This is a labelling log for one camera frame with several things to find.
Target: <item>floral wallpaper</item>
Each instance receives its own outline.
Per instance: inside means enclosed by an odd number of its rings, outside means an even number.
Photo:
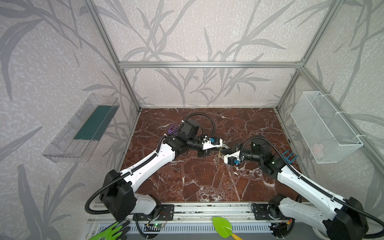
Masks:
[[[94,2],[120,61],[300,61],[331,4],[330,0]],[[125,69],[136,98],[147,107],[273,107],[293,71]]]
[[[0,0],[0,17],[0,239],[78,239],[138,113],[82,1]],[[120,103],[90,160],[43,157],[90,93]]]
[[[344,1],[305,66],[382,153],[383,5],[384,1]],[[362,149],[332,164],[317,164],[312,157],[290,116],[303,91],[314,89],[301,76],[281,107],[280,115],[305,172],[329,190],[357,198],[365,211],[384,219],[384,176]],[[381,230],[378,224],[370,220],[369,223],[370,232]]]

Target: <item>green trowel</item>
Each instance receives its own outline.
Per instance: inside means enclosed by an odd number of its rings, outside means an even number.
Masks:
[[[232,236],[233,239],[235,239],[235,240],[242,240],[236,234],[232,233],[232,225],[227,219],[225,219],[223,217],[213,217],[212,222],[214,224],[214,227],[215,227],[217,233],[221,237],[227,238],[229,236]]]

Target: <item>transparent plastic container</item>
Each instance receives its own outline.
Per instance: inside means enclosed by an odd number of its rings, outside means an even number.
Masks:
[[[303,92],[291,116],[317,163],[339,162],[362,141],[319,91]]]
[[[116,97],[91,94],[43,156],[53,162],[87,162],[119,106]]]

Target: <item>red marble tabletop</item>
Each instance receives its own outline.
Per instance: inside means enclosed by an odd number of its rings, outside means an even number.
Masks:
[[[272,108],[143,109],[121,169],[151,153],[173,123],[179,124],[194,112],[210,115],[216,122],[215,136],[230,147],[259,134],[275,144],[280,152],[290,149]],[[191,119],[197,120],[204,134],[210,134],[212,126],[207,118],[193,116]],[[299,169],[296,162],[293,166]],[[223,162],[223,155],[218,159],[218,152],[198,158],[196,151],[189,151],[160,168],[137,193],[152,194],[161,202],[256,202],[269,201],[277,193],[292,199],[297,196],[291,188],[263,174],[255,162],[229,166]]]

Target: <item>gardening glove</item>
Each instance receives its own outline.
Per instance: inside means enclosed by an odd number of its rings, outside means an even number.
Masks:
[[[104,231],[98,233],[96,236],[91,237],[89,240],[126,240],[125,234],[130,230],[128,226],[129,221],[126,221],[119,227],[116,227],[119,222],[115,222]]]

